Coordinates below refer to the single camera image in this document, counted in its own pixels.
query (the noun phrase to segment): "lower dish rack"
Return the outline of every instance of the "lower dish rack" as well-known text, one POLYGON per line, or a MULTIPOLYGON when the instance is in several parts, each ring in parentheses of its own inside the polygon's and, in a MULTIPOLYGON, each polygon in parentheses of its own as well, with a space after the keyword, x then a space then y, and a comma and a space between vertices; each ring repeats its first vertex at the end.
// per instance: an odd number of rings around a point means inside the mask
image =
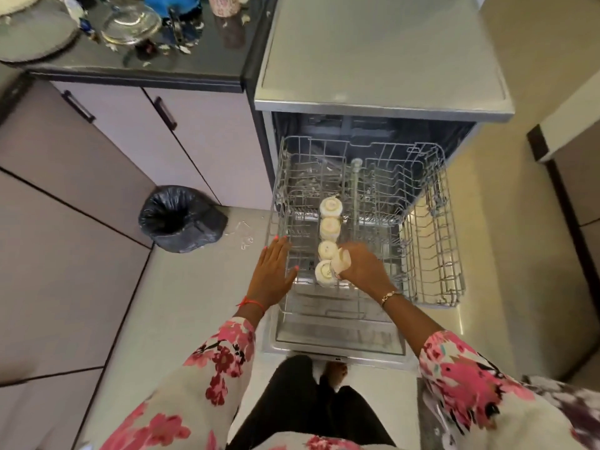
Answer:
POLYGON ((319 204, 344 205, 339 243, 362 241, 383 260, 404 296, 424 307, 454 307, 464 293, 445 157, 438 144, 372 143, 289 136, 282 140, 267 238, 287 235, 287 268, 297 279, 283 314, 391 323, 351 284, 321 287, 319 204))

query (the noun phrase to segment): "trash can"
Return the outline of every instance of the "trash can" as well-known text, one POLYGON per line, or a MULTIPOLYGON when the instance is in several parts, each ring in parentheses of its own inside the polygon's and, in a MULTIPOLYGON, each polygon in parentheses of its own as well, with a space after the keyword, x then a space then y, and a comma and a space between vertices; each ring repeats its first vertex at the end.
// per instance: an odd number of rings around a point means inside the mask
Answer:
POLYGON ((142 232, 171 253, 189 253, 223 235, 228 218, 200 191, 161 186, 148 196, 138 218, 142 232))

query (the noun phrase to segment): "bare foot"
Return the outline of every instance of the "bare foot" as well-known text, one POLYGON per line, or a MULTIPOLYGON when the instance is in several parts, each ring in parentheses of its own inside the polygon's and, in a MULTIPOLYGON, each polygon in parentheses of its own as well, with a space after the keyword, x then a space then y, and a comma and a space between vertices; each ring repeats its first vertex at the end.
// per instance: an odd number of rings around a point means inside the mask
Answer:
POLYGON ((348 366, 341 362, 327 362, 323 374, 329 381, 329 385, 335 389, 340 386, 341 381, 348 374, 348 366))

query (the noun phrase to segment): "person's left hand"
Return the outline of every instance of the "person's left hand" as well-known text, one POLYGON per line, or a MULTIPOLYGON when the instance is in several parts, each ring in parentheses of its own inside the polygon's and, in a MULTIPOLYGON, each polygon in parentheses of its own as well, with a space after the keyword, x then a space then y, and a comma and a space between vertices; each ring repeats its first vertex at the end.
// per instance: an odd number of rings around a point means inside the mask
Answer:
POLYGON ((248 300, 257 301, 267 309, 289 292, 298 274, 295 266, 285 276, 290 246, 288 237, 275 237, 270 246, 263 248, 248 287, 248 300))

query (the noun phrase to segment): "open dishwasher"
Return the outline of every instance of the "open dishwasher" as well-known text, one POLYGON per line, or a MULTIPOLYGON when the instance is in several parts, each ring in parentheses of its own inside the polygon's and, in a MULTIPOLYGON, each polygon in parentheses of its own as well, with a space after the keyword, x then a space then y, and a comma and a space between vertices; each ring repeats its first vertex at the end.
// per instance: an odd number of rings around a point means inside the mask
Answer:
POLYGON ((287 268, 300 267, 264 349, 416 367, 378 303, 316 282, 319 204, 342 201, 339 242, 365 242, 406 299, 459 303, 446 165, 481 122, 513 113, 475 1, 279 0, 254 102, 276 177, 267 238, 288 235, 287 268))

